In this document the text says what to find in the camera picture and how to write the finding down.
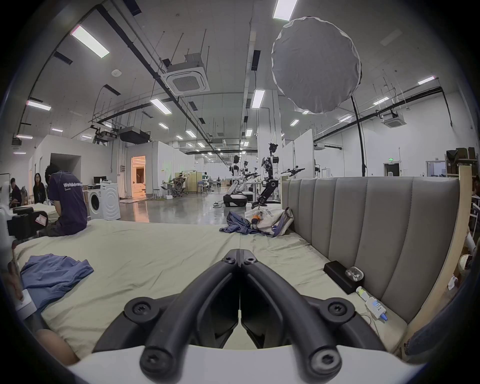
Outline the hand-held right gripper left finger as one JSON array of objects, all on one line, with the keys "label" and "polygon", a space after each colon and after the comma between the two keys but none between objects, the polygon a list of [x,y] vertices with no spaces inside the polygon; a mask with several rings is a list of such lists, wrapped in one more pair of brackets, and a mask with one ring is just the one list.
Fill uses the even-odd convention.
[{"label": "hand-held right gripper left finger", "polygon": [[164,381],[179,374],[188,345],[222,349],[239,324],[240,255],[231,249],[178,294],[131,299],[93,353],[143,346],[141,371]]}]

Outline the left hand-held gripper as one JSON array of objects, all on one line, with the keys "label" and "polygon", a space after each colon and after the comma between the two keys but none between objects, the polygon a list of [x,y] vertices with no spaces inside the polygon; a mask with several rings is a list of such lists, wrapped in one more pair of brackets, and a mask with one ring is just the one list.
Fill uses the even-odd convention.
[{"label": "left hand-held gripper", "polygon": [[9,208],[10,184],[1,186],[0,205],[0,269],[7,271],[13,261],[12,244],[35,237],[39,230],[49,223],[45,211],[35,211],[32,207],[20,207],[16,211]]}]

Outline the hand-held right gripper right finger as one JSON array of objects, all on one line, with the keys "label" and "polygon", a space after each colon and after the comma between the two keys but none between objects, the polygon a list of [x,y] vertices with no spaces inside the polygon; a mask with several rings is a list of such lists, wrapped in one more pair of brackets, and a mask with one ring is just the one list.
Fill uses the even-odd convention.
[{"label": "hand-held right gripper right finger", "polygon": [[308,383],[338,375],[343,364],[338,345],[386,352],[351,302],[301,295],[247,249],[240,250],[240,312],[258,349],[293,347],[299,374]]}]

